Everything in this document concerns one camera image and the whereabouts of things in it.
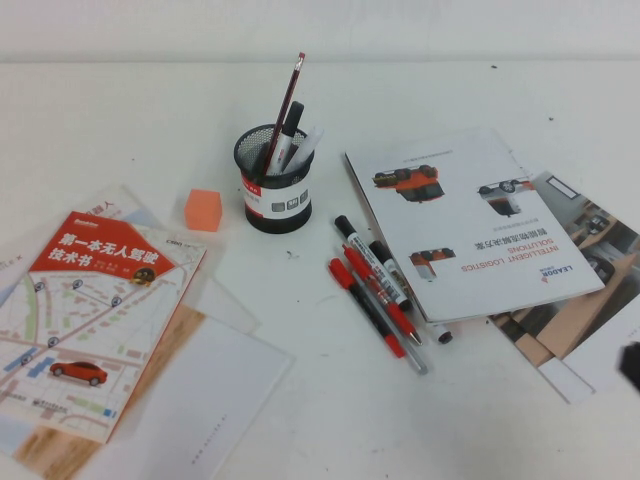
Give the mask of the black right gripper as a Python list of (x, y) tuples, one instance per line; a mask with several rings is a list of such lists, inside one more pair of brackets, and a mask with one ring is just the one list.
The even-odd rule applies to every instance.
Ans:
[(618, 369), (625, 379), (640, 390), (640, 343), (632, 342), (622, 349)]

